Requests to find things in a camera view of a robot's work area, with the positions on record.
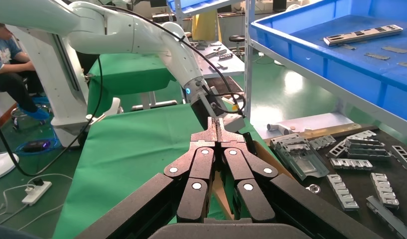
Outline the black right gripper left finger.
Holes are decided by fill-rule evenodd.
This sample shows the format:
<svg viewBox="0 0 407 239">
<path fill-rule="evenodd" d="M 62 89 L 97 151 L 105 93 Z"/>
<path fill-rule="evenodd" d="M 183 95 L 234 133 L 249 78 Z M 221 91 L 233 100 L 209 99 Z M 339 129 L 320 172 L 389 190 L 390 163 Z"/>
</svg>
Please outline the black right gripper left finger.
<svg viewBox="0 0 407 239">
<path fill-rule="evenodd" d="M 191 136 L 189 149 L 76 237 L 78 239 L 146 239 L 173 218 L 202 222 L 210 203 L 214 176 L 216 119 Z"/>
</svg>

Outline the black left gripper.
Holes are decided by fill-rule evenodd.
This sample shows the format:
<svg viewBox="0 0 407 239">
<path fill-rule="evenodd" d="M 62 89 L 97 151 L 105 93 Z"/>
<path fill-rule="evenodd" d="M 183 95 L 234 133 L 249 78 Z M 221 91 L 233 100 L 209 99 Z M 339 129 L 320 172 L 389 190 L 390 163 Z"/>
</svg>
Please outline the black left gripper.
<svg viewBox="0 0 407 239">
<path fill-rule="evenodd" d="M 218 108 L 212 108 L 212 103 L 219 106 L 219 102 L 215 97 L 198 98 L 191 104 L 191 108 L 204 130 L 208 128 L 208 117 L 216 118 L 221 115 L 221 111 Z M 243 133 L 243 137 L 246 141 L 248 151 L 257 156 L 256 146 L 250 132 Z"/>
</svg>

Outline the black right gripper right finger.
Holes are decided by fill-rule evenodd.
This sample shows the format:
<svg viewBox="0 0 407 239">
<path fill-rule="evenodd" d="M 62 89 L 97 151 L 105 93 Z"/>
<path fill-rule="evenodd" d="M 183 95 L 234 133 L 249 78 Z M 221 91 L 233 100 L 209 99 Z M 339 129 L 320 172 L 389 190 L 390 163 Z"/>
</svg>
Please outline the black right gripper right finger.
<svg viewBox="0 0 407 239">
<path fill-rule="evenodd" d="M 244 137 L 217 120 L 222 175 L 234 183 L 239 218 L 255 226 L 290 226 L 301 239 L 378 239 L 380 236 L 250 153 Z"/>
</svg>

